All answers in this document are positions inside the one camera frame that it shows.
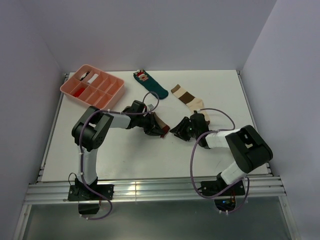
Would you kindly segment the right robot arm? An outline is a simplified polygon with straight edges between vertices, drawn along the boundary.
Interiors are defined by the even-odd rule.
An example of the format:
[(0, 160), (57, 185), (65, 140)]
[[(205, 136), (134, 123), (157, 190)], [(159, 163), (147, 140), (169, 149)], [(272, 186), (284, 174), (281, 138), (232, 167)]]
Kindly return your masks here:
[(204, 149), (230, 150), (233, 162), (218, 174), (220, 180), (216, 183), (216, 189), (222, 195), (233, 190), (235, 181), (273, 159), (271, 148), (252, 125), (239, 129), (209, 130), (204, 114), (195, 112), (190, 117), (184, 117), (170, 132), (186, 142), (194, 138), (196, 144)]

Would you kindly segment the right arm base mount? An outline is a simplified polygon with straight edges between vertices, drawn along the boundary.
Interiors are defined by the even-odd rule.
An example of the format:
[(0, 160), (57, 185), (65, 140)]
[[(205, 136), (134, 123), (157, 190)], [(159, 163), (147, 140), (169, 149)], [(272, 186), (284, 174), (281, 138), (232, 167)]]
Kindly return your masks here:
[[(200, 187), (197, 189), (200, 193), (206, 197), (211, 197), (218, 192), (222, 191), (227, 185), (221, 180), (202, 181)], [(245, 187), (243, 181), (237, 182), (231, 188), (227, 189), (217, 198), (214, 198), (215, 207), (223, 212), (227, 213), (233, 211), (237, 206), (236, 197), (245, 196)]]

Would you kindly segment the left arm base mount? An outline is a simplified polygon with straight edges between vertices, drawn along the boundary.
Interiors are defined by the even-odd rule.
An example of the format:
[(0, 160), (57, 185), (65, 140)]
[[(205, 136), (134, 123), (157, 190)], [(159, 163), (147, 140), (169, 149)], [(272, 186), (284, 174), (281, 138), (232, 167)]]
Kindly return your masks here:
[[(113, 184), (98, 184), (96, 179), (89, 187), (104, 196), (108, 200), (113, 199), (114, 185)], [(67, 200), (69, 202), (85, 202), (85, 201), (98, 201), (98, 203), (79, 203), (78, 212), (81, 215), (95, 215), (100, 210), (101, 201), (103, 198), (88, 190), (82, 182), (77, 178), (74, 180), (74, 184), (70, 185)]]

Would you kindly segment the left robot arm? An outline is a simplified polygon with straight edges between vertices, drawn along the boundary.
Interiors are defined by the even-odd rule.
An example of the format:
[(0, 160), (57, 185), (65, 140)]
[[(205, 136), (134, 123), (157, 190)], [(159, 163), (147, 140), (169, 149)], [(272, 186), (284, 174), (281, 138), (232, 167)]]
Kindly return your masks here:
[(96, 197), (98, 188), (97, 154), (110, 128), (130, 130), (142, 128), (148, 136), (162, 136), (164, 130), (157, 123), (152, 110), (138, 100), (122, 112), (103, 110), (95, 106), (86, 109), (72, 128), (71, 135), (79, 149), (79, 170), (77, 178), (82, 183), (79, 194), (86, 200)]

